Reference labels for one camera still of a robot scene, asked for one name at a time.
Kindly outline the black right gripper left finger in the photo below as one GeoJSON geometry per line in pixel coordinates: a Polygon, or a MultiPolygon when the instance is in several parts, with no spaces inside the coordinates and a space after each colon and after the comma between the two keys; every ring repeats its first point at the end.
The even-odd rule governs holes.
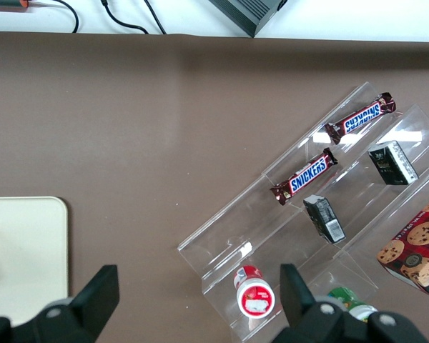
{"type": "Polygon", "coordinates": [[[45,306],[13,327],[0,317],[0,342],[95,342],[119,303],[116,265],[104,265],[73,298],[45,306]]]}

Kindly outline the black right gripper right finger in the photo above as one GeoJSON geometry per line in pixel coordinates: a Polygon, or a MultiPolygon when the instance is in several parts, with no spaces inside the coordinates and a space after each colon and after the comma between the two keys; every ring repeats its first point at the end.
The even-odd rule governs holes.
{"type": "Polygon", "coordinates": [[[280,265],[280,301],[289,326],[274,342],[427,342],[400,314],[375,312],[361,322],[329,301],[317,301],[294,264],[280,265]]]}

